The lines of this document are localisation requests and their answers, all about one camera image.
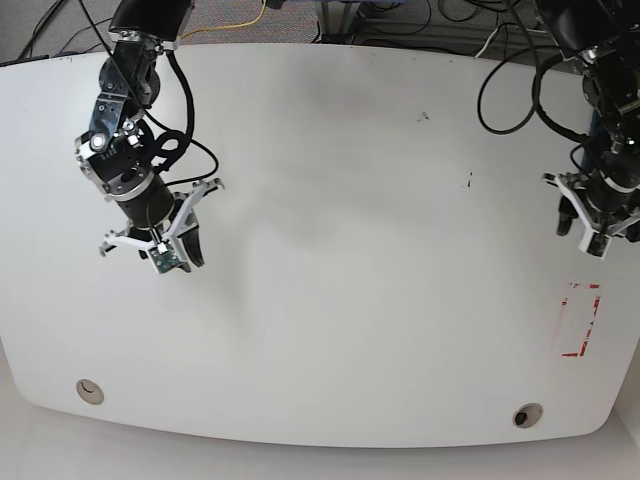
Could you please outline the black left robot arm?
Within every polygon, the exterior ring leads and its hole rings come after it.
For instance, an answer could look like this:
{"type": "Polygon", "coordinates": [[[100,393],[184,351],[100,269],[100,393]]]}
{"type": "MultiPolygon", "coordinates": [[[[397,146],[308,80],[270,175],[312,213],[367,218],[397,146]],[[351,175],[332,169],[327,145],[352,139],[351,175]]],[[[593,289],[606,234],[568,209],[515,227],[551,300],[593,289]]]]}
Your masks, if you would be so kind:
{"type": "Polygon", "coordinates": [[[639,4],[538,1],[535,7],[559,50],[540,71],[573,62],[593,109],[587,134],[537,111],[548,127],[584,152],[576,172],[546,177],[561,192],[556,233],[565,236],[580,221],[580,250],[602,258],[612,239],[639,239],[639,4]]]}

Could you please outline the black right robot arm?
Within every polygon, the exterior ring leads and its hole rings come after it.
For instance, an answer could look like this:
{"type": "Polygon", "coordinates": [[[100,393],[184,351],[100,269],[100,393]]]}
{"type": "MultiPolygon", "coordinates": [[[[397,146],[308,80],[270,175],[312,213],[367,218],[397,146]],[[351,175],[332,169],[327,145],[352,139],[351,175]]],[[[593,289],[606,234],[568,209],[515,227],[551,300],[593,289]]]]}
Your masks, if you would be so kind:
{"type": "Polygon", "coordinates": [[[131,247],[159,274],[174,269],[189,273],[204,264],[196,205],[222,188],[215,171],[165,182],[169,171],[195,137],[196,110],[192,90],[175,51],[194,4],[191,1],[123,1],[111,20],[114,42],[99,74],[100,93],[87,132],[75,141],[81,172],[103,197],[127,218],[121,231],[106,234],[99,248],[106,255],[131,247]],[[159,56],[166,56],[186,100],[184,130],[161,128],[150,109],[161,81],[159,56]],[[184,183],[190,191],[181,192],[184,183]]]}

